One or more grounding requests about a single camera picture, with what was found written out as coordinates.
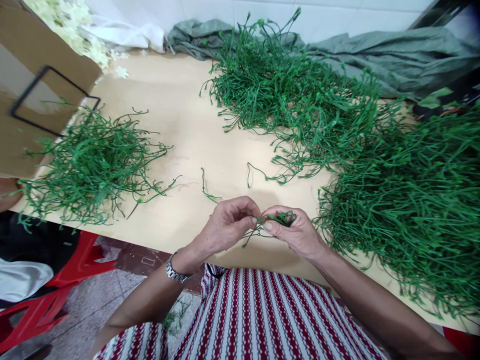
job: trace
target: metal watch band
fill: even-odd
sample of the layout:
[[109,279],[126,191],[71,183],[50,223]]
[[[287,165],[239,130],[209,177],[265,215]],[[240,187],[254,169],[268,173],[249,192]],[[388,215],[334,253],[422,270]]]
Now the metal watch band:
[[192,279],[197,273],[194,273],[192,275],[182,275],[178,272],[176,272],[173,268],[172,268],[172,258],[175,256],[176,253],[179,252],[178,249],[177,251],[175,251],[173,253],[172,256],[170,256],[170,258],[168,259],[168,261],[166,262],[166,265],[165,265],[165,268],[166,268],[166,275],[170,278],[170,279],[173,279],[173,280],[176,280],[178,282],[181,282],[182,284],[183,283],[186,283],[188,280]]

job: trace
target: beige table surface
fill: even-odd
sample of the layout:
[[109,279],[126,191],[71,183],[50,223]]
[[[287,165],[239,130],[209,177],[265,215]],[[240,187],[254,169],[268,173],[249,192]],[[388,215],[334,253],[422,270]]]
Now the beige table surface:
[[[106,74],[92,95],[101,97],[104,116],[112,118],[136,110],[149,110],[139,115],[139,128],[160,132],[152,139],[174,145],[168,154],[151,163],[149,175],[165,185],[182,175],[167,196],[141,204],[129,220],[120,219],[113,225],[87,225],[80,229],[125,242],[173,253],[187,245],[199,233],[212,213],[215,204],[202,193],[202,172],[205,169],[207,192],[230,199],[250,196],[264,210],[272,205],[304,209],[314,218],[318,213],[317,190],[329,184],[334,175],[322,171],[310,179],[295,178],[280,186],[265,181],[263,175],[250,174],[251,188],[247,188],[247,162],[268,175],[277,174],[279,166],[270,162],[274,156],[270,143],[274,135],[259,136],[253,131],[234,129],[224,133],[224,121],[217,116],[219,109],[212,106],[208,93],[199,97],[204,81],[210,79],[210,61],[197,61],[185,55],[132,55],[119,60],[114,67],[126,68],[127,79],[115,72]],[[131,197],[123,203],[128,214],[135,203]],[[13,210],[24,205],[22,199]],[[52,214],[49,221],[59,222]],[[235,268],[256,268],[308,279],[326,285],[321,275],[306,261],[298,258],[288,246],[275,239],[253,237],[245,249],[242,241],[228,251],[217,254],[209,262]],[[360,256],[363,265],[368,264]],[[445,316],[438,320],[419,306],[399,295],[399,284],[377,263],[366,274],[399,297],[405,304],[430,323],[464,330],[458,320]],[[470,321],[464,324],[471,332],[479,332]]]

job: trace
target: red plastic stool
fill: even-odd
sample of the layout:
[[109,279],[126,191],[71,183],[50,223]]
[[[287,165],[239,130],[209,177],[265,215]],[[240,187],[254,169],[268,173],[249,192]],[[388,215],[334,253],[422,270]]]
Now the red plastic stool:
[[[67,302],[69,285],[40,298],[21,302],[0,312],[0,355],[14,346],[42,333],[49,332],[61,323],[67,314],[56,317]],[[25,310],[17,326],[12,327],[10,318]]]
[[95,262],[103,259],[102,247],[96,245],[97,234],[81,231],[76,250],[66,265],[45,286],[63,288],[70,284],[79,284],[82,280],[114,269],[115,260]]

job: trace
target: person's right hand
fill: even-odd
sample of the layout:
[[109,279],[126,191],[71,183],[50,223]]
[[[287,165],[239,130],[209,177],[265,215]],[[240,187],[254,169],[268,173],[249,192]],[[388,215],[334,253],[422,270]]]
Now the person's right hand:
[[286,242],[290,249],[305,260],[312,261],[331,253],[332,250],[315,230],[309,216],[302,209],[275,205],[269,207],[261,215],[276,216],[278,213],[287,213],[290,210],[296,214],[296,219],[290,227],[269,220],[263,224],[263,229],[277,239]]

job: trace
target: gray cloth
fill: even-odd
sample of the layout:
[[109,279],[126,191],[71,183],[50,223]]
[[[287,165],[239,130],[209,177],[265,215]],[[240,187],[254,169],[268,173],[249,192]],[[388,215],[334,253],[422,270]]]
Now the gray cloth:
[[[224,36],[233,33],[232,26],[220,20],[187,20],[173,27],[167,41],[175,52],[206,60],[215,58],[216,50],[222,47],[220,31]],[[293,33],[282,40],[293,53],[304,44]],[[343,63],[349,77],[358,77],[365,68],[371,68],[381,83],[383,97],[412,100],[423,99],[480,66],[480,48],[457,39],[444,27],[374,31],[354,37],[342,34],[310,44],[308,53],[339,74],[344,73]]]

